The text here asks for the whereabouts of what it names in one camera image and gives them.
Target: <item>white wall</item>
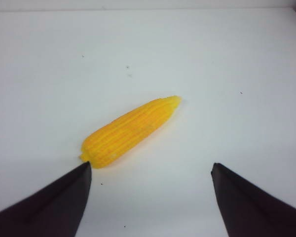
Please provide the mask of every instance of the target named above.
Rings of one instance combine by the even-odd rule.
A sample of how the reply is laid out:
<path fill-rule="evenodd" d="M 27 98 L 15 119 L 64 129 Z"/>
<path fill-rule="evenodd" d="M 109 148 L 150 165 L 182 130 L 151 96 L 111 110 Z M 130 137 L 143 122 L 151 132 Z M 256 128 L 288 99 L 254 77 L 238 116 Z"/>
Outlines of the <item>white wall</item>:
<path fill-rule="evenodd" d="M 0 11 L 289 7 L 296 0 L 0 0 Z"/>

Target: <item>yellow corn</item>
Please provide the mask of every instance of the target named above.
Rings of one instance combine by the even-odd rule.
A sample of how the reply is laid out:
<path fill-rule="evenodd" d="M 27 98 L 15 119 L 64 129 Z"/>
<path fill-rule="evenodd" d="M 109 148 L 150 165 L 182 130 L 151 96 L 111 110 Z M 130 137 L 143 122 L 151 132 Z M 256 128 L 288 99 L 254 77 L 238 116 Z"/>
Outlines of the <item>yellow corn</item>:
<path fill-rule="evenodd" d="M 156 99 L 117 118 L 82 143 L 80 158 L 102 168 L 159 128 L 181 102 L 179 96 Z"/>

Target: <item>white background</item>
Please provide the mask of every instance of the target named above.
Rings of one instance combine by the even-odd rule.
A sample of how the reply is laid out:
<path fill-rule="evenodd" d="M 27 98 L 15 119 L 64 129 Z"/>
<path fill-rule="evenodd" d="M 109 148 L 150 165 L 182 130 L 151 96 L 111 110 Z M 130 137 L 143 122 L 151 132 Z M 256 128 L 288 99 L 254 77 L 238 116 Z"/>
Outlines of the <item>white background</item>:
<path fill-rule="evenodd" d="M 0 0 L 0 11 L 288 7 L 296 0 Z"/>
<path fill-rule="evenodd" d="M 173 94 L 162 128 L 92 171 L 77 237 L 226 237 L 214 162 L 296 207 L 296 14 L 274 8 L 0 13 L 0 210 Z"/>

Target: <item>corn cob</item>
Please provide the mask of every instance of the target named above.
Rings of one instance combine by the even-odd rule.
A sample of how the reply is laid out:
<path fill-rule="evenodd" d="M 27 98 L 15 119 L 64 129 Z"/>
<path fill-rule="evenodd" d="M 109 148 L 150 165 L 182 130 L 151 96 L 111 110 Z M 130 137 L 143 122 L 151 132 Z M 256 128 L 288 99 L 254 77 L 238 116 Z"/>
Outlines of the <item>corn cob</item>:
<path fill-rule="evenodd" d="M 150 101 L 92 133 L 82 143 L 80 158 L 102 168 L 159 128 L 181 102 L 179 96 Z"/>

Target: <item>toy corn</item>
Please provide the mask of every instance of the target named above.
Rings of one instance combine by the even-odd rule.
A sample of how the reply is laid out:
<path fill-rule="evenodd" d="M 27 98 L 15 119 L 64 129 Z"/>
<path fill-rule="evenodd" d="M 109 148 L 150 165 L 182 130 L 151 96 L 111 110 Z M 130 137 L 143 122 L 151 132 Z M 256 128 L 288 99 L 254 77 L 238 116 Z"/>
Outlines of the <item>toy corn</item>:
<path fill-rule="evenodd" d="M 102 168 L 167 121 L 180 104 L 179 96 L 150 101 L 92 133 L 82 143 L 80 158 L 93 168 Z"/>

